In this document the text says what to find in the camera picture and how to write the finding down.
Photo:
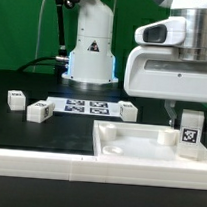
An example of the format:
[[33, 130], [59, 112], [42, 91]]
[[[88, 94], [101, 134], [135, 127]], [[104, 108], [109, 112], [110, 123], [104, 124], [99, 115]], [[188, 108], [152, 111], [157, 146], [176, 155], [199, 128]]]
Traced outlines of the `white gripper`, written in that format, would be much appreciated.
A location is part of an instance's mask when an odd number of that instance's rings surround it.
[[207, 103], [207, 63], [181, 61], [175, 47], [139, 46], [130, 52], [124, 75], [132, 97], [161, 98], [175, 128], [175, 101]]

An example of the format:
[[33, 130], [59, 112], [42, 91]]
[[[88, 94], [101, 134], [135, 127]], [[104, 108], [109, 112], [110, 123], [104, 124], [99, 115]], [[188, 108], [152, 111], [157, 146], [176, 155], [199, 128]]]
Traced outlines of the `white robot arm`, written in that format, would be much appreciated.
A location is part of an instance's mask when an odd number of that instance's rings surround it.
[[[153, 0], [169, 18], [134, 33], [124, 75], [132, 97], [207, 103], [207, 0]], [[80, 87], [115, 82], [113, 13], [101, 0], [81, 0], [77, 45], [63, 79]]]

